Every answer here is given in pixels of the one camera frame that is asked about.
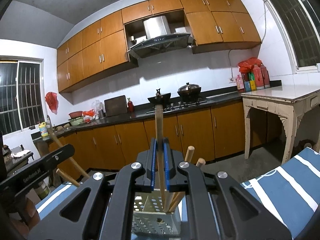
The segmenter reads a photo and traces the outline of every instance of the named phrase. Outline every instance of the stainless steel hood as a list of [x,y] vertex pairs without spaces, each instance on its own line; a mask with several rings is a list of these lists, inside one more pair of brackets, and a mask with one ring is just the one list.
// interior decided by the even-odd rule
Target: stainless steel hood
[[135,58],[145,58],[188,46],[190,33],[170,33],[165,16],[145,20],[143,25],[147,40],[132,46],[128,51]]

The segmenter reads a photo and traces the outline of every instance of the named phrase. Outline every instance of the white table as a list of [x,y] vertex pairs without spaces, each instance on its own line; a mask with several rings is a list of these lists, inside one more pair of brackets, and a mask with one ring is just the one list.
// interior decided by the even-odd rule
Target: white table
[[[244,157],[249,157],[250,109],[252,107],[277,114],[284,126],[287,140],[282,164],[290,160],[294,138],[303,115],[320,104],[320,85],[284,85],[241,94],[245,120]],[[320,150],[320,133],[316,151]]]

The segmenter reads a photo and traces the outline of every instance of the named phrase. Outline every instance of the window frame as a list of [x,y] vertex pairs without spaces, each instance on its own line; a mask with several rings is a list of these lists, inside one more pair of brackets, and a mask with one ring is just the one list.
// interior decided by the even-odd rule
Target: window frame
[[[5,134],[3,135],[3,138],[6,139],[6,138],[10,138],[12,136],[15,136],[15,135],[18,135],[24,131],[27,131],[29,130],[29,127],[26,127],[26,128],[23,128],[23,125],[22,125],[22,119],[21,119],[21,112],[20,112],[20,103],[19,103],[19,94],[18,94],[18,74],[19,74],[19,64],[20,63],[32,63],[32,64],[39,64],[39,82],[40,82],[40,97],[41,97],[41,107],[42,107],[42,112],[43,112],[43,115],[44,115],[44,119],[46,119],[46,116],[48,114],[47,112],[47,107],[46,107],[46,103],[45,103],[45,93],[44,93],[44,68],[43,68],[43,60],[34,60],[34,59],[30,59],[30,60],[27,60],[27,59],[23,59],[23,60],[19,60],[17,58],[6,58],[6,59],[3,59],[2,60],[3,62],[5,61],[17,61],[17,74],[16,74],[16,97],[17,97],[17,106],[18,106],[18,115],[19,115],[19,123],[20,123],[20,129],[17,130],[17,131],[14,131],[12,133],[8,133],[8,134]],[[36,129],[39,129],[39,124],[36,124],[35,125],[35,128]]]
[[[266,0],[266,5],[271,13],[271,15],[273,16],[279,31],[282,35],[282,38],[284,40],[284,44],[286,46],[287,52],[289,54],[289,59],[290,59],[290,63],[291,63],[291,68],[292,68],[292,73],[293,74],[297,74],[297,73],[312,73],[312,72],[320,72],[320,69],[318,67],[318,65],[320,64],[320,62],[316,65],[313,66],[305,66],[305,67],[298,67],[298,62],[297,62],[297,57],[295,55],[294,49],[293,49],[293,45],[290,39],[290,36],[287,32],[287,29],[285,28],[284,23],[281,20],[281,17],[279,16],[276,8],[273,6],[271,0]],[[302,6],[303,10],[305,11],[311,26],[314,30],[314,32],[316,33],[316,37],[318,39],[318,42],[320,44],[320,35],[318,33],[318,30],[316,29],[316,25],[314,24],[308,10],[306,9],[306,7],[304,6],[303,2],[301,0],[298,0],[298,2],[300,3],[300,5]]]

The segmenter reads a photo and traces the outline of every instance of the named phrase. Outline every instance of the gray wall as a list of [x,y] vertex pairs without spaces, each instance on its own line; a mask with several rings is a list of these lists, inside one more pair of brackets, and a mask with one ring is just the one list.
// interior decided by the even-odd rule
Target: gray wall
[[12,1],[0,21],[0,39],[57,48],[73,26],[36,7]]

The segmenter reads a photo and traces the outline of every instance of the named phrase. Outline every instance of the red bowl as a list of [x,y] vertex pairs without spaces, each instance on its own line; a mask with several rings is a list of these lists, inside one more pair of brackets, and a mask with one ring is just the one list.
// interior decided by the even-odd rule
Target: red bowl
[[69,115],[71,119],[78,118],[82,116],[82,111],[72,112]]

